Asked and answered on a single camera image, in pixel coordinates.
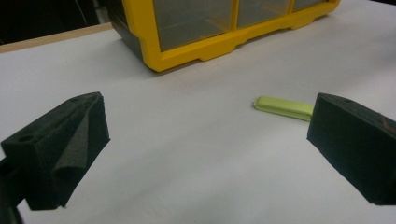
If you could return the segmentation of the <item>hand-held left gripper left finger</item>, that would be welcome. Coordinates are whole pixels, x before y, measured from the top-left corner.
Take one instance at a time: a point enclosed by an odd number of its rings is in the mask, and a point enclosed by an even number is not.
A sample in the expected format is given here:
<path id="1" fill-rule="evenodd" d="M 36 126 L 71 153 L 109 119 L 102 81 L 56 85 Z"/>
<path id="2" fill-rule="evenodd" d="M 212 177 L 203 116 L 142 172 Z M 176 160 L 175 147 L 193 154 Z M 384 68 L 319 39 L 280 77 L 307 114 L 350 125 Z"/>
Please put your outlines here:
<path id="1" fill-rule="evenodd" d="M 78 183 L 110 141 L 100 92 L 73 97 L 1 143 L 21 171 L 33 210 L 66 206 Z"/>

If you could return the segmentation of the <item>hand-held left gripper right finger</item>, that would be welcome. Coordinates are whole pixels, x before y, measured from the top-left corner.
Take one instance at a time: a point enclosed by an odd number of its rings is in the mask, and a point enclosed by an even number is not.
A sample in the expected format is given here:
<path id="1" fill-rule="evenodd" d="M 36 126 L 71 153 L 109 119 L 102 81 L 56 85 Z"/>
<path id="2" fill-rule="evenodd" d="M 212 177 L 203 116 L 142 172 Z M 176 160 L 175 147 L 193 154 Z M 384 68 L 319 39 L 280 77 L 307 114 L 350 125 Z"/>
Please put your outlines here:
<path id="1" fill-rule="evenodd" d="M 320 93 L 307 140 L 369 203 L 396 205 L 396 121 Z"/>

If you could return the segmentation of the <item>light green clip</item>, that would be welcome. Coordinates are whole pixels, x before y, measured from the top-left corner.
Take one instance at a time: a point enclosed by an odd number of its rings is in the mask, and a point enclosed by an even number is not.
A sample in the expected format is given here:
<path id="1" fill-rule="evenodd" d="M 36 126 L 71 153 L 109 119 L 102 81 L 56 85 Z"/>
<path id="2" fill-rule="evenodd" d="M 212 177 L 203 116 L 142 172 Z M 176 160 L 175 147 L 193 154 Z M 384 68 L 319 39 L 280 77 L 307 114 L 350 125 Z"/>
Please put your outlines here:
<path id="1" fill-rule="evenodd" d="M 309 104 L 269 96 L 258 97 L 253 106 L 259 111 L 305 121 L 312 119 L 314 110 Z"/>

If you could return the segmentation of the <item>yellow drawer organizer cabinet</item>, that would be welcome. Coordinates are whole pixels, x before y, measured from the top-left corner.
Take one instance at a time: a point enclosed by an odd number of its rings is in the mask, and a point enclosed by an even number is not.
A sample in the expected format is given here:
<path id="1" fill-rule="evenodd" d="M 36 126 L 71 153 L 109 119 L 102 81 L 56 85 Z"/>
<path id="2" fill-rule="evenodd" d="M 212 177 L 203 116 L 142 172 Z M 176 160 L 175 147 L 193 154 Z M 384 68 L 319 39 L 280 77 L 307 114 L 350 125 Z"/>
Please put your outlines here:
<path id="1" fill-rule="evenodd" d="M 107 0 L 113 28 L 150 69 L 162 72 L 232 52 L 250 39 L 295 30 L 340 0 Z"/>

